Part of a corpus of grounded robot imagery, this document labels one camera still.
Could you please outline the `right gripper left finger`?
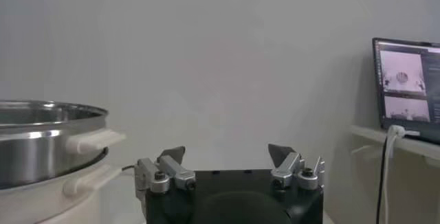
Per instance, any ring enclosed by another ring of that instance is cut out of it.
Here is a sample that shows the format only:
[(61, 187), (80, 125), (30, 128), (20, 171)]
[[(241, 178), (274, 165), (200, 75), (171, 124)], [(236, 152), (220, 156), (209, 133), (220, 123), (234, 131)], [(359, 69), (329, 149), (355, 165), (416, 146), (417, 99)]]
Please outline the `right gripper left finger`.
[(134, 168), (136, 192), (164, 194), (172, 185), (180, 190), (193, 190), (196, 174), (182, 166), (185, 152), (185, 146), (178, 146), (163, 150), (155, 161), (149, 158), (139, 159)]

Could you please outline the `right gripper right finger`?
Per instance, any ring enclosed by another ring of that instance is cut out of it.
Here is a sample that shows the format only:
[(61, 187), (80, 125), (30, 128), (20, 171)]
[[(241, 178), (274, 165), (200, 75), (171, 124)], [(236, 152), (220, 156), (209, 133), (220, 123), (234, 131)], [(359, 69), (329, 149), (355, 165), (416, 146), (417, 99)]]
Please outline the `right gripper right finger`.
[(270, 171), (271, 183), (277, 190), (286, 190), (296, 181), (303, 190), (317, 190), (325, 187), (325, 161), (319, 157), (310, 168), (305, 160), (289, 146), (268, 144), (268, 152), (274, 164)]

